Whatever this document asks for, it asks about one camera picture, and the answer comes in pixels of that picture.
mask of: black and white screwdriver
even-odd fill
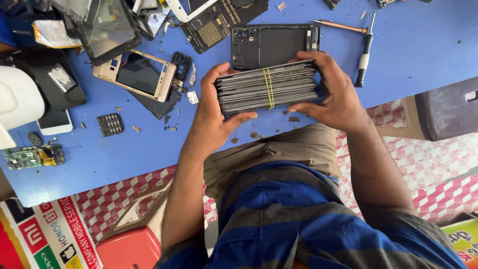
[[[367,66],[369,65],[369,58],[370,58],[370,46],[372,46],[373,40],[373,22],[375,20],[375,11],[372,15],[372,23],[370,25],[369,32],[365,35],[365,42],[363,46],[362,56],[360,57],[360,62],[358,63],[358,76],[357,81],[355,82],[355,87],[362,88],[363,87],[363,80],[365,78],[365,71],[367,71]]]

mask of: mi logo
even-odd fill
[[[43,237],[40,235],[40,232],[38,232],[38,228],[36,227],[36,224],[32,224],[28,226],[24,232],[27,233],[27,238],[28,241],[30,241],[30,245],[35,245],[38,243]]]
[[[35,254],[48,244],[35,217],[25,221],[18,227],[32,254]]]

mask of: apple logo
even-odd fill
[[[60,252],[61,260],[66,264],[73,256],[76,255],[76,250],[73,244],[70,244],[65,250]]]
[[[73,246],[69,246],[62,254],[63,257],[70,259],[75,254],[75,249]]]

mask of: hand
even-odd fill
[[[194,114],[193,124],[181,150],[204,160],[218,150],[239,125],[257,118],[256,112],[243,112],[225,121],[221,113],[214,81],[220,75],[238,71],[229,69],[229,63],[214,66],[201,81],[201,99]]]
[[[320,106],[311,102],[298,103],[289,106],[287,111],[298,111],[346,133],[360,132],[373,126],[360,104],[350,77],[338,67],[335,60],[327,52],[307,51],[297,53],[291,62],[307,59],[315,60],[315,64],[319,67],[321,85],[328,88],[330,95]]]

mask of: khaki shorts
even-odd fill
[[[336,179],[342,176],[336,131],[317,123],[211,154],[204,161],[206,195],[219,204],[241,172],[274,161],[301,163]]]

